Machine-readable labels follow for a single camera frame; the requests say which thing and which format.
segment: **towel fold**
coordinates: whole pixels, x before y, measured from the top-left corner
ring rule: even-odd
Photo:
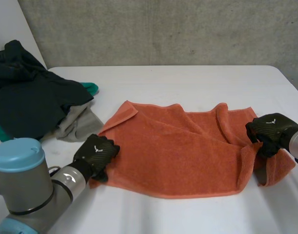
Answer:
[[[106,184],[162,198],[224,196],[241,192],[253,169],[265,168],[263,185],[273,185],[295,163],[284,150],[268,160],[256,158],[261,143],[251,144],[245,129],[255,117],[252,108],[229,111],[225,103],[192,113],[179,104],[126,101],[100,134],[120,145],[106,168]]]

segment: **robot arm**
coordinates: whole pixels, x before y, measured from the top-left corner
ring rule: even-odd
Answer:
[[[107,181],[104,169],[119,150],[112,140],[91,135],[72,163],[49,174],[37,140],[19,138],[2,143],[0,195],[10,214],[0,224],[0,233],[47,233],[90,178]]]
[[[247,135],[253,142],[263,142],[257,155],[263,158],[274,156],[284,148],[291,153],[298,163],[298,124],[288,117],[269,114],[255,118],[246,124]]]

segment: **white wall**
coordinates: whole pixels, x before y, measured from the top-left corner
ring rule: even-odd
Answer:
[[[45,66],[31,30],[17,0],[0,0],[0,50],[11,40],[22,46]]]

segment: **gray cloth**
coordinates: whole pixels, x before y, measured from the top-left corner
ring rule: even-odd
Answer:
[[[91,111],[88,102],[82,106],[72,106],[54,135],[57,139],[68,142],[85,141],[91,134],[99,133],[102,127],[103,123]]]

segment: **pile of clothes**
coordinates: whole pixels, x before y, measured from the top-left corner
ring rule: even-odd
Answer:
[[[103,126],[90,109],[98,91],[49,72],[21,43],[0,51],[0,141],[53,133],[65,141],[85,141]]]

